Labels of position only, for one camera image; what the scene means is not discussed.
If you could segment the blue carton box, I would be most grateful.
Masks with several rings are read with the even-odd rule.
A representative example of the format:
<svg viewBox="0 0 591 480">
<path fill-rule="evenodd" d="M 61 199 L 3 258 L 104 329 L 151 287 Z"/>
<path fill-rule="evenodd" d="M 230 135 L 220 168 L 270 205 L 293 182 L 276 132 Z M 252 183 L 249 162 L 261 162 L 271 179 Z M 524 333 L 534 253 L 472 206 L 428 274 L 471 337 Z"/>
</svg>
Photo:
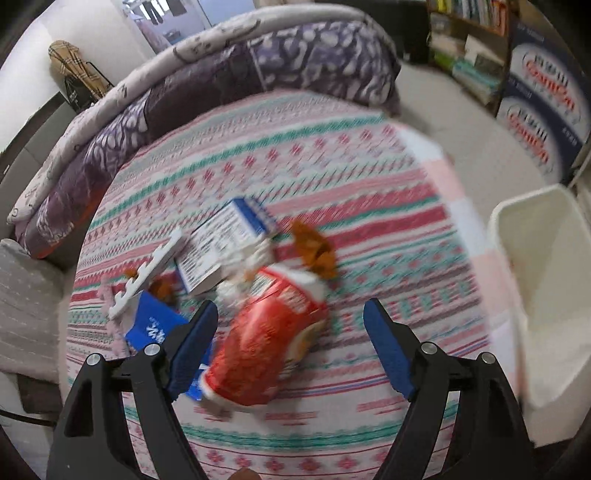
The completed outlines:
<svg viewBox="0 0 591 480">
<path fill-rule="evenodd" d="M 124 317 L 124 338 L 139 352 L 151 344 L 166 351 L 169 367 L 165 386 L 173 399 L 181 394 L 193 401 L 204 399 L 198 380 L 211 364 L 213 338 L 217 329 L 217 308 L 205 301 L 189 319 L 148 292 L 132 298 L 133 316 Z"/>
</svg>

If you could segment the white foam puzzle strip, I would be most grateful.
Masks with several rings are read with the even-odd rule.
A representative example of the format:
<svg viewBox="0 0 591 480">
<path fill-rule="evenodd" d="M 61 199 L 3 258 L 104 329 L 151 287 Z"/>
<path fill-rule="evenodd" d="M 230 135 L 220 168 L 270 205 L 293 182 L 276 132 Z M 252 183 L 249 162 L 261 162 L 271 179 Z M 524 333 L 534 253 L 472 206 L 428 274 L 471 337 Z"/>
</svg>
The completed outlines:
<svg viewBox="0 0 591 480">
<path fill-rule="evenodd" d="M 172 230 L 166 243 L 159 245 L 148 261 L 137 268 L 135 278 L 130 278 L 121 291 L 114 295 L 113 305 L 108 310 L 108 319 L 115 320 L 128 306 L 131 298 L 139 291 L 145 290 L 149 283 L 159 275 L 172 258 L 177 255 L 186 244 L 186 237 L 180 227 Z"/>
</svg>

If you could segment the red instant noodle packet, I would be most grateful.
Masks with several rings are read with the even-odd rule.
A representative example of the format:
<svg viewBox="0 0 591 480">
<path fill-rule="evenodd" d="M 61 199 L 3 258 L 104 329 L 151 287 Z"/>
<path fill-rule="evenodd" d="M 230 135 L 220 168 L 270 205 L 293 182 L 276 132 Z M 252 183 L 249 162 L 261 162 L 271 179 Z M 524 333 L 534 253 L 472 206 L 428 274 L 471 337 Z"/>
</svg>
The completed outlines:
<svg viewBox="0 0 591 480">
<path fill-rule="evenodd" d="M 325 331 L 327 295 L 315 273 L 283 263 L 259 269 L 199 379 L 204 398 L 231 410 L 269 404 Z"/>
</svg>

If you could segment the white blue medicine box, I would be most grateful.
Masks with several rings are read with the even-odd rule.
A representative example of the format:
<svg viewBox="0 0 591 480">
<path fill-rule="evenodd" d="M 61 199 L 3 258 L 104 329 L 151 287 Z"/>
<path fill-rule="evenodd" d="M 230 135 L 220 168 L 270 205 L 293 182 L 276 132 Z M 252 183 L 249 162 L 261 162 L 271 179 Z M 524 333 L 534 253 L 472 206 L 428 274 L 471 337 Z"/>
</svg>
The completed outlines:
<svg viewBox="0 0 591 480">
<path fill-rule="evenodd" d="M 251 197 L 235 197 L 202 222 L 175 257 L 179 278 L 188 294 L 213 289 L 231 275 L 259 241 L 279 231 L 276 220 Z"/>
</svg>

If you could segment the white plastic trash bin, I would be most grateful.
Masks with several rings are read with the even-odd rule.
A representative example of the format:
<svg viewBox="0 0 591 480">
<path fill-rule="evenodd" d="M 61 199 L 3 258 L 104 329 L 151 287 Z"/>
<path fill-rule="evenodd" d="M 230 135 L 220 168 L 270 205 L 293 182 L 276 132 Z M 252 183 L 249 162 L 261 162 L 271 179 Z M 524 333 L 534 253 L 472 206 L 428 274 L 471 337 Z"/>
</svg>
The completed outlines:
<svg viewBox="0 0 591 480">
<path fill-rule="evenodd" d="M 501 202 L 489 237 L 513 288 L 526 426 L 537 446 L 575 436 L 590 409 L 590 227 L 552 185 Z"/>
</svg>

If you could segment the grey pillow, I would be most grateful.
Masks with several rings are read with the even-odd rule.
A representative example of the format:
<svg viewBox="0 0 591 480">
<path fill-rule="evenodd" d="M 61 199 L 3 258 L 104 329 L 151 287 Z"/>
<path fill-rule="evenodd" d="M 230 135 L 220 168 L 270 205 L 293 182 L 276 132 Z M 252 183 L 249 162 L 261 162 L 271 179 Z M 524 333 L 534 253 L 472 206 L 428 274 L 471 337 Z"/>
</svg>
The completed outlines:
<svg viewBox="0 0 591 480">
<path fill-rule="evenodd" d="M 57 383 L 63 274 L 11 239 L 0 256 L 1 370 Z"/>
</svg>

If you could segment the crumpled white tissue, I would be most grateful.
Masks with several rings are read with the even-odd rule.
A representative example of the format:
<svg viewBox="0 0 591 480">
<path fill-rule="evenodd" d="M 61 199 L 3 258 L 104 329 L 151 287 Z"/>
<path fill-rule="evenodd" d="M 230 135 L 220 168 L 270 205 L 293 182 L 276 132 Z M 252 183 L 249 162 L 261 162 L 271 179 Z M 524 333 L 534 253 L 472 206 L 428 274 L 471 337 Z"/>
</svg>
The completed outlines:
<svg viewBox="0 0 591 480">
<path fill-rule="evenodd" d="M 222 280 L 215 288 L 216 298 L 228 309 L 239 309 L 249 296 L 256 273 L 274 262 L 273 242 L 260 238 L 240 247 L 221 260 Z"/>
</svg>

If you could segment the striped patterned bed sheet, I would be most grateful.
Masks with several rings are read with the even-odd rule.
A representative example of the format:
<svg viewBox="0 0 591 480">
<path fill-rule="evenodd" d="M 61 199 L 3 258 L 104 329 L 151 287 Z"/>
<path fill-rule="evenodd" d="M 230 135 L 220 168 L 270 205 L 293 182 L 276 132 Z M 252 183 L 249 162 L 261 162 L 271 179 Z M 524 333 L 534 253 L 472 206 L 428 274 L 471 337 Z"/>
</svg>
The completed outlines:
<svg viewBox="0 0 591 480">
<path fill-rule="evenodd" d="M 371 479 L 413 362 L 515 375 L 513 289 L 444 150 L 307 91 L 247 97 L 140 150 L 88 228 L 66 364 L 160 347 L 214 310 L 173 409 L 211 479 Z"/>
</svg>

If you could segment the orange snack wrapper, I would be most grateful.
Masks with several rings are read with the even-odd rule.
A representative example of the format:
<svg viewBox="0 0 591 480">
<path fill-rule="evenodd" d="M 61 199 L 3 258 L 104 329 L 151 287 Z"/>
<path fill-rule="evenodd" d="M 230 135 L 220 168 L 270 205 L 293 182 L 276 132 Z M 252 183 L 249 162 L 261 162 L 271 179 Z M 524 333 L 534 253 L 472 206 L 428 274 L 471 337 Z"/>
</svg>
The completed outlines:
<svg viewBox="0 0 591 480">
<path fill-rule="evenodd" d="M 294 249 L 304 266 L 324 280 L 334 280 L 338 275 L 335 248 L 315 228 L 300 220 L 290 225 L 294 238 Z"/>
</svg>

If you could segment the grey bed headboard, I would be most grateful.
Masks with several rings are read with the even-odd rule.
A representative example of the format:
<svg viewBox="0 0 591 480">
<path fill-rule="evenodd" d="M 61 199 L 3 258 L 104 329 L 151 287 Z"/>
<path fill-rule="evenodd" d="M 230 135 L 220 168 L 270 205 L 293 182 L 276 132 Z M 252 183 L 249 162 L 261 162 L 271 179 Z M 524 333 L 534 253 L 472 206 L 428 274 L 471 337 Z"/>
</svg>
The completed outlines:
<svg viewBox="0 0 591 480">
<path fill-rule="evenodd" d="M 55 94 L 24 125 L 1 154 L 1 231 L 16 200 L 40 169 L 57 140 L 75 117 L 61 94 Z"/>
</svg>

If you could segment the lower Ganten water carton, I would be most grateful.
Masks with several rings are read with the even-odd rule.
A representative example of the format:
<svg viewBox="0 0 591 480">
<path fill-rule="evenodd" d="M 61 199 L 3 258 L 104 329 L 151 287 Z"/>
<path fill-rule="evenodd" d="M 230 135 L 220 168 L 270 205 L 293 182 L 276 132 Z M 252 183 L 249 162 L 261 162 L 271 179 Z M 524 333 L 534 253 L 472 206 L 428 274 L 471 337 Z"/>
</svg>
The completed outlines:
<svg viewBox="0 0 591 480">
<path fill-rule="evenodd" d="M 547 184 L 567 184 L 582 141 L 543 100 L 519 80 L 509 77 L 497 121 L 526 151 Z"/>
</svg>

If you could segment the ganten water carton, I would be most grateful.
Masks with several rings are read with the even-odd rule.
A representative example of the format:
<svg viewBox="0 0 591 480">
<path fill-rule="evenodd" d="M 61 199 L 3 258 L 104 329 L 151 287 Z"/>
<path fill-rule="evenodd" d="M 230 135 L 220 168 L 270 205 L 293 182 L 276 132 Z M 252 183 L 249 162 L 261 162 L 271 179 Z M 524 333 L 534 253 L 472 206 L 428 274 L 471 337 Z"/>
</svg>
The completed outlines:
<svg viewBox="0 0 591 480">
<path fill-rule="evenodd" d="M 582 141 L 543 100 L 519 80 L 509 77 L 497 121 L 526 151 L 547 184 L 567 184 Z"/>
<path fill-rule="evenodd" d="M 518 21 L 510 73 L 535 92 L 585 142 L 590 134 L 590 84 L 572 55 Z"/>
</svg>

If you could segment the upper Ganten water carton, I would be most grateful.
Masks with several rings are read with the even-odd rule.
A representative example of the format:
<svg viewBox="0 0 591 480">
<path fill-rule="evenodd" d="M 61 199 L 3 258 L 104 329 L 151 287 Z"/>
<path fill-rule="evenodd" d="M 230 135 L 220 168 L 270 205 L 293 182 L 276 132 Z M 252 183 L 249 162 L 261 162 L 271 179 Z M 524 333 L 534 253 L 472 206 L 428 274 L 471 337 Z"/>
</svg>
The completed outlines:
<svg viewBox="0 0 591 480">
<path fill-rule="evenodd" d="M 572 55 L 518 21 L 510 73 L 535 92 L 585 142 L 590 134 L 590 84 Z"/>
</svg>

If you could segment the wooden bookshelf with books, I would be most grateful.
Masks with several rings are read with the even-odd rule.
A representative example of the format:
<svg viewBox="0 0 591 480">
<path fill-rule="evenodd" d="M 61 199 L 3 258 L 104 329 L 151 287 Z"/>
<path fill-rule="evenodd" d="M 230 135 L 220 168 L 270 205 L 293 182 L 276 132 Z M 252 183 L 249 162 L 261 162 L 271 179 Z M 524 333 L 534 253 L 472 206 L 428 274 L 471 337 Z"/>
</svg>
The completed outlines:
<svg viewBox="0 0 591 480">
<path fill-rule="evenodd" d="M 430 63 L 495 115 L 509 73 L 516 1 L 429 1 Z"/>
</svg>

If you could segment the purple white floral quilt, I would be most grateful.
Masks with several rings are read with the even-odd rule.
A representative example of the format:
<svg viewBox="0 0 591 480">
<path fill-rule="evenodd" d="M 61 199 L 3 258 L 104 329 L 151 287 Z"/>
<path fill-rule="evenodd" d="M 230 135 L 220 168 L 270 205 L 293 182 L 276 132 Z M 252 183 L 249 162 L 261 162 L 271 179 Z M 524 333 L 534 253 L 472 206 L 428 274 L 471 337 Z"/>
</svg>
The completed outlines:
<svg viewBox="0 0 591 480">
<path fill-rule="evenodd" d="M 16 241 L 44 258 L 86 220 L 119 169 L 142 148 L 217 107 L 274 89 L 301 89 L 363 106 L 400 109 L 401 65 L 373 27 L 360 21 L 304 23 L 238 42 L 189 63 L 92 127 L 68 152 L 62 170 Z"/>
</svg>

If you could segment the black storage bench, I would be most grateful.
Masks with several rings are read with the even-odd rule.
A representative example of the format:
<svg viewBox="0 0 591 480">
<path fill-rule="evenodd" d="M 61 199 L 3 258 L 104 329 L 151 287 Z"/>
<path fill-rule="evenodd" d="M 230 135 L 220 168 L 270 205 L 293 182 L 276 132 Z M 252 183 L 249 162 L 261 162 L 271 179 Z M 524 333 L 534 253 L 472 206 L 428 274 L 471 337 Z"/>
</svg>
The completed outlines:
<svg viewBox="0 0 591 480">
<path fill-rule="evenodd" d="M 400 58 L 417 65 L 428 63 L 430 24 L 426 1 L 329 0 L 329 2 L 364 11 L 391 36 Z"/>
</svg>

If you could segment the white cartoon print blanket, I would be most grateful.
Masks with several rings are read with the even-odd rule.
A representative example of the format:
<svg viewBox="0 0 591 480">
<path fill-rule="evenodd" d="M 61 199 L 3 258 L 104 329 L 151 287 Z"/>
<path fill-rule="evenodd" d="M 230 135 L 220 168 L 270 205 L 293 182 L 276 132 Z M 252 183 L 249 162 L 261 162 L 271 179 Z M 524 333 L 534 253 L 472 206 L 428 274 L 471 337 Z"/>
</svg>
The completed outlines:
<svg viewBox="0 0 591 480">
<path fill-rule="evenodd" d="M 225 20 L 149 59 L 72 120 L 14 203 L 7 223 L 15 225 L 31 218 L 84 145 L 137 97 L 166 76 L 237 42 L 276 30 L 324 21 L 372 22 L 362 10 L 346 5 L 301 3 L 269 6 Z"/>
</svg>

